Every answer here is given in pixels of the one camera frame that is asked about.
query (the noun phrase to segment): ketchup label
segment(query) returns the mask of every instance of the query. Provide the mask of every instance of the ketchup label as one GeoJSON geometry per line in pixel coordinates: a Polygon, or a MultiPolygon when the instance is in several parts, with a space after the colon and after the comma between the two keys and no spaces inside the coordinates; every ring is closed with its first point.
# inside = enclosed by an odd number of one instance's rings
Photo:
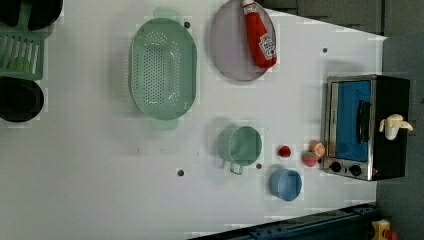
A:
{"type": "Polygon", "coordinates": [[[243,7],[243,10],[244,10],[244,15],[247,15],[247,14],[252,13],[252,12],[257,12],[256,11],[256,4],[253,3],[253,4],[246,5],[246,6],[243,7]]]}
{"type": "Polygon", "coordinates": [[[262,35],[261,41],[259,42],[259,47],[261,48],[266,60],[277,56],[274,42],[272,41],[271,36],[268,33],[262,35]]]}

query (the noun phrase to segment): mug handle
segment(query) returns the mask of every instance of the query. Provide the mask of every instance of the mug handle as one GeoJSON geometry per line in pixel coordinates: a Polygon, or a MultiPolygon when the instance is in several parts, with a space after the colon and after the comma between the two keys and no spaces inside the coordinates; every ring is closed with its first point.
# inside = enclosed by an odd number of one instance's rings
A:
{"type": "Polygon", "coordinates": [[[241,174],[243,173],[243,167],[239,165],[239,171],[238,171],[238,172],[236,172],[236,171],[234,170],[234,165],[236,165],[236,164],[231,163],[231,166],[230,166],[230,172],[232,172],[232,173],[234,173],[234,174],[236,174],[236,175],[241,175],[241,174]]]}

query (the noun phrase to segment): toaster oven knob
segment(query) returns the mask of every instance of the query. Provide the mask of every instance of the toaster oven knob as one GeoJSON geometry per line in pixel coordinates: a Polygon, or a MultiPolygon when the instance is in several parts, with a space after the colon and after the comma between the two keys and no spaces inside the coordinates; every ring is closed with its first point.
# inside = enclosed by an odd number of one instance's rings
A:
{"type": "Polygon", "coordinates": [[[338,162],[333,162],[330,165],[331,170],[333,170],[333,172],[340,172],[340,170],[342,170],[342,165],[340,165],[340,163],[338,162]]]}
{"type": "Polygon", "coordinates": [[[349,168],[349,171],[352,173],[353,176],[357,177],[359,175],[361,175],[361,167],[359,167],[358,165],[353,165],[352,167],[349,168]]]}

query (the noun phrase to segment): white bottle cap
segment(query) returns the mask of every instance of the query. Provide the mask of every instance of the white bottle cap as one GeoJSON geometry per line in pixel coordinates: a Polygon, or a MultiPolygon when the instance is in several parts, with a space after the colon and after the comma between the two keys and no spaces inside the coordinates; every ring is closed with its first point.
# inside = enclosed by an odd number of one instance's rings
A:
{"type": "Polygon", "coordinates": [[[244,6],[246,6],[246,5],[248,5],[248,4],[251,4],[251,3],[254,3],[255,1],[253,1],[253,0],[243,0],[243,3],[242,3],[242,5],[243,5],[243,7],[244,6]]]}

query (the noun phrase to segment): green mug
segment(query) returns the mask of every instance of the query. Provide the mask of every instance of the green mug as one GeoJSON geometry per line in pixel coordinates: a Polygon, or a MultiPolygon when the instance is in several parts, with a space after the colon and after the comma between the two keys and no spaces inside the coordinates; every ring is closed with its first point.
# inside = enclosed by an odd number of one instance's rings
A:
{"type": "Polygon", "coordinates": [[[241,175],[243,167],[253,164],[261,154],[262,139],[252,127],[228,127],[218,138],[218,151],[231,162],[230,172],[241,175]]]}

